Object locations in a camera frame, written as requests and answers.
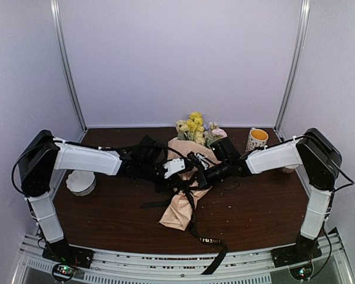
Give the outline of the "pale yellow fake flower stem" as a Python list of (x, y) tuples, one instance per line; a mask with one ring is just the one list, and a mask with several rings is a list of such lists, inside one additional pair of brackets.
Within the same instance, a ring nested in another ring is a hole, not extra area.
[(191, 140), (192, 133), (185, 120), (176, 121), (176, 131), (178, 140)]

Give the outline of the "pink and green wrapping paper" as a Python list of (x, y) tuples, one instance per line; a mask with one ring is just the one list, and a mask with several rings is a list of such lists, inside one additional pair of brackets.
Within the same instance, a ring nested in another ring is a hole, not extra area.
[[(206, 158), (214, 162), (214, 164), (220, 163), (219, 160), (215, 157), (214, 152), (202, 146), (194, 141), (186, 141), (186, 140), (178, 140), (177, 138), (173, 138), (168, 142), (168, 146), (178, 152), (180, 152), (183, 156), (187, 156), (188, 153), (194, 152), (203, 154)], [(178, 158), (178, 154), (169, 150), (168, 152), (168, 160)], [(192, 177), (196, 169), (190, 172), (183, 173), (179, 175), (183, 180), (188, 180)], [(206, 193), (211, 189), (205, 190), (192, 190), (193, 193), (193, 201), (194, 206), (196, 208), (198, 201), (206, 195)], [(170, 201), (170, 204), (166, 208), (163, 213), (159, 223), (164, 225), (165, 227), (182, 230), (185, 231), (189, 222), (191, 220), (191, 216), (193, 213), (193, 209), (189, 204), (189, 201), (186, 195), (179, 191)]]

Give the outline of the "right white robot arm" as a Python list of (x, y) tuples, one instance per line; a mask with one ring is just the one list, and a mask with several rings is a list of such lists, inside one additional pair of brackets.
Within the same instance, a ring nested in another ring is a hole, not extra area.
[(220, 163), (193, 174), (199, 189), (231, 176), (246, 178), (283, 167), (304, 168), (311, 193), (300, 231), (304, 239), (292, 247), (291, 255), (300, 262), (311, 255), (314, 252), (311, 240), (319, 236), (330, 214), (342, 162), (340, 152), (331, 142), (318, 129), (310, 128), (302, 136), (244, 154), (240, 154), (229, 138), (220, 139), (211, 148)]

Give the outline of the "black ribbon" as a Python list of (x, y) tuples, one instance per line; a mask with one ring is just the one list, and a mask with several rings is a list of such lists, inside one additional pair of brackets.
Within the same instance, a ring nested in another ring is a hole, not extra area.
[(202, 272), (202, 275), (212, 275), (218, 269), (219, 265), (222, 263), (224, 257), (228, 252), (228, 248), (227, 245), (222, 240), (218, 238), (205, 237), (200, 235), (200, 233), (198, 233), (196, 227), (197, 220), (195, 214), (196, 205), (194, 203), (193, 191), (192, 191), (195, 187), (192, 188), (189, 185), (190, 185), (190, 181), (181, 180), (179, 182), (176, 182), (173, 185), (173, 187), (178, 189), (176, 194), (178, 194), (180, 191), (183, 192), (183, 194), (185, 195), (185, 197), (189, 202), (190, 207), (192, 208), (192, 215), (188, 225), (190, 234), (194, 236), (202, 244), (221, 247), (221, 251), (215, 257), (212, 263)]

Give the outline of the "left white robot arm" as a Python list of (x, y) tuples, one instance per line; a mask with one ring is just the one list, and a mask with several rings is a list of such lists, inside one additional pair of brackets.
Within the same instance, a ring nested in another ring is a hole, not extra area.
[(39, 224), (51, 254), (61, 263), (73, 258), (73, 249), (60, 224), (50, 181), (55, 172), (99, 173), (119, 178), (141, 178), (166, 184), (186, 169), (183, 156), (160, 162), (162, 151), (171, 149), (149, 136), (136, 145), (125, 147), (87, 146), (55, 137), (49, 130), (41, 130), (15, 161), (11, 178), (19, 176), (12, 185), (28, 202)]

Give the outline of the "pink fake flower stem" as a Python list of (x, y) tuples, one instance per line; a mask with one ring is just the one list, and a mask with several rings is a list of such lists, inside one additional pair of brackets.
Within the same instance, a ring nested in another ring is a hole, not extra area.
[(205, 127), (204, 139), (205, 145), (207, 147), (209, 147), (212, 143), (226, 137), (227, 133), (225, 130), (220, 128), (216, 122), (209, 122), (209, 124)]

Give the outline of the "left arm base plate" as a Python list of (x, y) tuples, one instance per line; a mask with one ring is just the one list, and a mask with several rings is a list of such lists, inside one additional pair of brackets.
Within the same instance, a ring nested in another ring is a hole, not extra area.
[(42, 257), (52, 260), (54, 262), (68, 264), (73, 267), (82, 267), (89, 269), (93, 260), (94, 251), (85, 248), (71, 247), (70, 256), (63, 256), (62, 258), (55, 256), (49, 249), (45, 248)]

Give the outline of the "bright yellow fake flower stem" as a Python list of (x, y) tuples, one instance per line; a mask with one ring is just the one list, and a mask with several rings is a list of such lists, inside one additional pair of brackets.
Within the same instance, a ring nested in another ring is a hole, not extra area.
[(189, 119), (186, 121), (189, 128), (188, 137), (191, 141), (194, 141), (197, 144), (204, 145), (204, 121), (202, 119), (202, 114), (199, 112), (192, 112), (189, 115)]

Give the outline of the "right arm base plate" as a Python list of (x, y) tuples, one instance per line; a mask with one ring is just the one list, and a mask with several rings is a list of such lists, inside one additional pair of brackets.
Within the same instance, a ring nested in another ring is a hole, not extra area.
[(274, 248), (271, 251), (272, 260), (275, 267), (290, 266), (293, 264), (308, 262), (310, 259), (322, 256), (320, 248), (311, 252), (300, 253), (296, 245)]

